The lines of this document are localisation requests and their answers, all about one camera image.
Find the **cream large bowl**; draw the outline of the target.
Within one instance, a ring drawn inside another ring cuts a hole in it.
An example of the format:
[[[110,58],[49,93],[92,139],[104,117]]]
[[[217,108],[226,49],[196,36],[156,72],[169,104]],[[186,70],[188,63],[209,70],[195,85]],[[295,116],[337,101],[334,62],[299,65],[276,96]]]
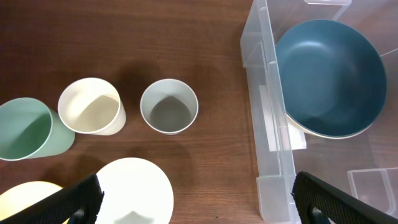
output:
[[[311,131],[310,129],[306,128],[305,126],[301,125],[300,123],[298,123],[296,120],[294,120],[289,114],[286,115],[287,118],[287,122],[292,125],[293,127],[299,129],[300,131],[303,131],[306,134],[310,134],[313,136],[318,136],[321,138],[325,138],[325,139],[348,139],[348,138],[352,138],[355,137],[357,135],[360,135],[361,133],[365,132],[367,129],[369,129],[372,124],[366,126],[364,129],[362,129],[361,131],[355,132],[354,134],[348,134],[348,135],[343,135],[343,136],[331,136],[331,135],[326,135],[326,134],[320,134],[317,133],[315,131]]]

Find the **mint green cup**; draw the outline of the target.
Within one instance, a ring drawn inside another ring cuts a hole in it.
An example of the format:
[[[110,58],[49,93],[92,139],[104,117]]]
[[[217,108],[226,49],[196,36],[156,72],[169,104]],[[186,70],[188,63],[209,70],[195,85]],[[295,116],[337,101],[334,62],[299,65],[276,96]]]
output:
[[[59,115],[35,98],[16,98],[1,105],[1,159],[20,161],[67,151],[75,132]]]

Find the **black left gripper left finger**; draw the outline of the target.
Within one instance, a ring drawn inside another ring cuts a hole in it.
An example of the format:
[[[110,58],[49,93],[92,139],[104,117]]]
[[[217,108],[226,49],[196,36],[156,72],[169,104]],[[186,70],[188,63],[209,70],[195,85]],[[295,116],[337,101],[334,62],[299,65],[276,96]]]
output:
[[[104,192],[96,174],[66,187],[1,221],[1,224],[94,224]]]

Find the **cream cup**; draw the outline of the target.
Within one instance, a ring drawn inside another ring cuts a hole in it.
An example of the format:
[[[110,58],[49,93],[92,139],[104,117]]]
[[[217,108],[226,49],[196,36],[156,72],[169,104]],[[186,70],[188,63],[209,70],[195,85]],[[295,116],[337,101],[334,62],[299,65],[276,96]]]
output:
[[[82,78],[64,89],[58,100],[64,125],[80,134],[110,136],[126,124],[126,112],[117,89],[101,78]]]

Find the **grey cup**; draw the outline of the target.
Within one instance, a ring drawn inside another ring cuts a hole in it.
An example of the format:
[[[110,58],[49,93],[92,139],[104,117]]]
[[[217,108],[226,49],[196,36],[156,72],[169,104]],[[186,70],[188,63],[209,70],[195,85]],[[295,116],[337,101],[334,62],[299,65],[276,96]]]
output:
[[[172,78],[149,85],[140,100],[144,121],[166,135],[176,135],[189,128],[198,116],[198,109],[198,98],[193,89]]]

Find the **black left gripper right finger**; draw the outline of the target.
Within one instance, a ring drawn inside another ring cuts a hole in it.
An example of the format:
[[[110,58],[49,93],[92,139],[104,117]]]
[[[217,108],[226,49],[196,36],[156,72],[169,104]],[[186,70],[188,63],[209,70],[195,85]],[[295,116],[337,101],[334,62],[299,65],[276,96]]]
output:
[[[299,172],[292,196],[304,224],[397,224],[397,219],[350,196],[308,172]]]

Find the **blue large bowl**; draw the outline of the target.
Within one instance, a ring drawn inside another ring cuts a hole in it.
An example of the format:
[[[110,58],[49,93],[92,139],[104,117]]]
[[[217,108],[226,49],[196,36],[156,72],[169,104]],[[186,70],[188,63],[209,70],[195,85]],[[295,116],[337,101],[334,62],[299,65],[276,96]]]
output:
[[[290,28],[275,51],[286,113],[311,131],[354,134],[381,114],[386,70],[372,43],[354,28],[306,21]]]

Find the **white small bowl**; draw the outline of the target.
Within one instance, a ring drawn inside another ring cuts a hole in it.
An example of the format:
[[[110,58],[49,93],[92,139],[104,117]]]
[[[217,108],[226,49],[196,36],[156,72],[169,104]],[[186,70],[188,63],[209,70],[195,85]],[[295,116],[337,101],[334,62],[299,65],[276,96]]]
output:
[[[174,209],[172,185],[154,163],[126,157],[110,162],[96,175],[104,192],[96,223],[170,223]]]

